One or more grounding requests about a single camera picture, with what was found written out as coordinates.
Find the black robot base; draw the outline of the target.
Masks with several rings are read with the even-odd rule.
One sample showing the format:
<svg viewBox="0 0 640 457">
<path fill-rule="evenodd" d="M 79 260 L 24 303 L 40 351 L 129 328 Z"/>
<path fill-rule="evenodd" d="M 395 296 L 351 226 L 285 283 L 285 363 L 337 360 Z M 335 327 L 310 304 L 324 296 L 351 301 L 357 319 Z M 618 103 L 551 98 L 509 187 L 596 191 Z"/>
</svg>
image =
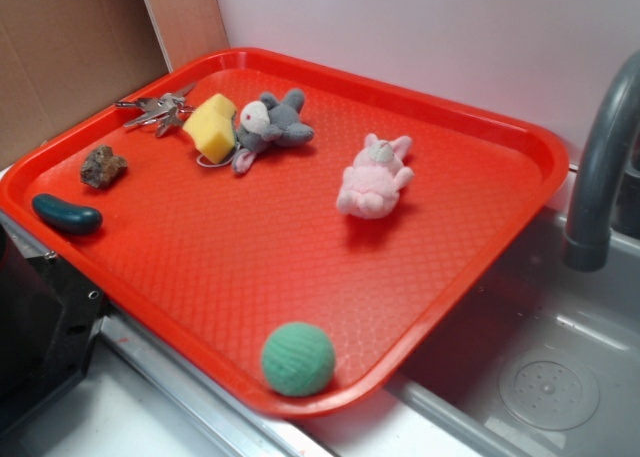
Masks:
<svg viewBox="0 0 640 457">
<path fill-rule="evenodd" d="M 87 375 L 107 300 L 58 254 L 27 257 L 1 229 L 1 435 Z"/>
</svg>

